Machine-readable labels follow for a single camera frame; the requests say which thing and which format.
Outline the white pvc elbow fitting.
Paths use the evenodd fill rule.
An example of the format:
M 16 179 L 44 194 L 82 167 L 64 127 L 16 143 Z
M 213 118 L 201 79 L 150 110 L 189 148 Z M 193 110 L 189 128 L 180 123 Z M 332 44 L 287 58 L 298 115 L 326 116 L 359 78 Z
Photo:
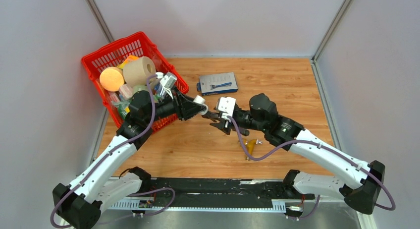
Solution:
M 201 112 L 199 112 L 199 114 L 200 114 L 200 115 L 205 115 L 205 114 L 208 112 L 209 108 L 208 108 L 208 106 L 206 105 L 206 100 L 205 100 L 203 97 L 201 97 L 201 96 L 197 95 L 197 96 L 194 98 L 193 102 L 194 102 L 194 103 L 196 103 L 196 104 L 199 104 L 199 105 L 201 105 L 201 106 L 204 106 L 204 108 L 205 108 L 205 109 L 204 109 L 204 110 L 202 110 Z

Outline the dark grey metal faucet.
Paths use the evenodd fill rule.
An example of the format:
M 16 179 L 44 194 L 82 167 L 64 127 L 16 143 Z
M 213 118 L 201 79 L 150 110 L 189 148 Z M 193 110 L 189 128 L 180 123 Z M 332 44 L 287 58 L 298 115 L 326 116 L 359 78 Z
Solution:
M 236 128 L 233 126 L 233 124 L 229 122 L 229 120 L 221 118 L 220 114 L 207 112 L 206 114 L 202 115 L 202 118 L 211 120 L 212 123 L 210 123 L 210 125 L 221 130 L 226 135 L 229 135 L 232 130 L 236 131 Z

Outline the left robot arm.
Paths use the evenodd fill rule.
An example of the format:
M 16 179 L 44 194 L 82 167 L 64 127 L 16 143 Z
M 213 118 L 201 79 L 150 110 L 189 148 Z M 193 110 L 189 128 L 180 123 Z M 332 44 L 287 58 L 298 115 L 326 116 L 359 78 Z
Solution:
M 101 214 L 122 198 L 134 193 L 141 197 L 150 193 L 150 175 L 140 168 L 134 168 L 113 183 L 107 184 L 107 181 L 152 135 L 152 125 L 160 117 L 176 115 L 187 121 L 208 111 L 201 96 L 192 98 L 177 89 L 171 93 L 158 103 L 148 91 L 132 96 L 129 113 L 108 147 L 68 185 L 59 183 L 53 189 L 54 209 L 50 216 L 53 227 L 62 227 L 54 221 L 58 215 L 68 223 L 65 228 L 91 229 Z

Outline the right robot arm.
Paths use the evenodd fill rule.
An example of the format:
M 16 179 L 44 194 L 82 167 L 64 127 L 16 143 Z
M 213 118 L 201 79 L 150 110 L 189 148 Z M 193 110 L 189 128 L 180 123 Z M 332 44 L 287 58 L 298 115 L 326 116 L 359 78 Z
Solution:
M 231 97 L 219 98 L 215 112 L 203 117 L 213 120 L 212 126 L 225 134 L 238 130 L 239 135 L 249 130 L 261 131 L 264 138 L 276 150 L 303 156 L 332 176 L 315 175 L 301 170 L 290 170 L 283 180 L 282 190 L 286 197 L 300 194 L 318 194 L 343 200 L 350 208 L 371 215 L 380 205 L 377 199 L 385 189 L 385 165 L 377 160 L 370 163 L 341 152 L 316 137 L 300 123 L 280 115 L 276 103 L 261 93 L 249 100 L 249 110 L 241 109 Z

